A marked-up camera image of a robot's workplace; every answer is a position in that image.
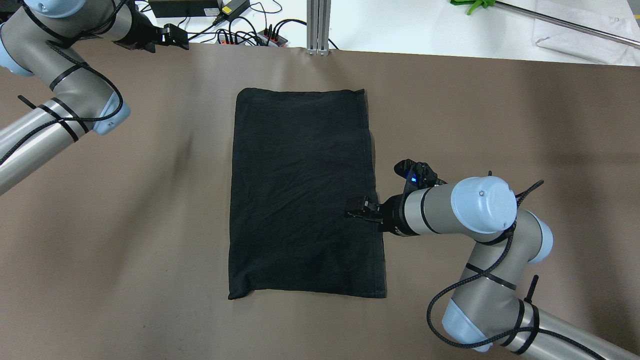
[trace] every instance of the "white table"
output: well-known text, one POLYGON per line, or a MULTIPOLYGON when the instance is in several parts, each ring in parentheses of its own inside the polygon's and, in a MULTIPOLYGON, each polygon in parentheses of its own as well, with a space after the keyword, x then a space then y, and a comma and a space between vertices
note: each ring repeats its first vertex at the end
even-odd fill
MULTIPOLYGON (((635 23, 626 0, 552 1, 635 23)), ((506 2, 532 10, 536 5, 536 0, 506 2)), ((267 11, 278 9, 271 0, 262 0, 262 3, 267 11)), ((280 3, 283 8, 280 13, 267 15, 270 24, 287 18, 306 20, 306 1, 281 0, 280 3)), ((448 0, 333 0, 330 38, 340 49, 350 51, 591 63, 572 55, 535 46, 531 41, 534 20, 524 15, 499 8, 479 8, 472 16, 467 16, 467 8, 453 6, 448 0)), ((250 20, 258 31, 263 28, 263 14, 249 10, 243 16, 250 20)), ((183 19, 160 18, 158 23, 177 24, 183 19)), ((194 17, 187 22, 187 29, 199 31, 210 25, 211 21, 212 18, 194 17)), ((224 22, 220 26, 227 27, 228 23, 224 22)), ((236 20, 233 30, 251 29, 244 21, 236 20)), ((300 24, 286 24, 280 34, 290 40, 289 46, 307 45, 306 30, 300 24)), ((202 36, 198 40, 203 41, 211 37, 202 36)))

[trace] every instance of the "gray robotic arm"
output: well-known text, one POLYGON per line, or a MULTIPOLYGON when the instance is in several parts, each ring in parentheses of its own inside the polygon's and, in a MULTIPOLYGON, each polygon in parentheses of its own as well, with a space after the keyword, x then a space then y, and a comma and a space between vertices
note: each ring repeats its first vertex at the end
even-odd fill
POLYGON ((71 48, 91 37, 150 52, 156 44, 188 49, 183 30, 151 25, 133 0, 24 1, 0 24, 0 65, 37 76, 55 96, 0 131, 0 194, 90 130, 105 135, 129 116, 115 85, 71 48))
POLYGON ((379 231, 399 236, 460 233, 476 241, 460 281, 429 303, 428 325, 442 341, 480 352, 497 342, 535 360, 640 359, 538 309, 531 301, 537 278, 524 300, 515 297, 526 265, 542 261, 553 245, 549 227, 519 208, 541 181, 515 195, 491 175, 447 184, 426 163, 404 160, 394 170, 406 179, 402 194, 384 204, 350 199, 346 215, 377 222, 379 231), (442 325, 459 342, 431 322, 436 301, 450 291, 442 325))

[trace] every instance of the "black fabric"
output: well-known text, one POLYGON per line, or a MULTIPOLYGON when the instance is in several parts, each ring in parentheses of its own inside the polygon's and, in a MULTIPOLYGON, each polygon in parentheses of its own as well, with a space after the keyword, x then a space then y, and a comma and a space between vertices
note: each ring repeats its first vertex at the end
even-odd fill
POLYGON ((229 299, 252 290, 386 297, 382 235, 345 218, 377 201, 364 90, 237 96, 229 299))

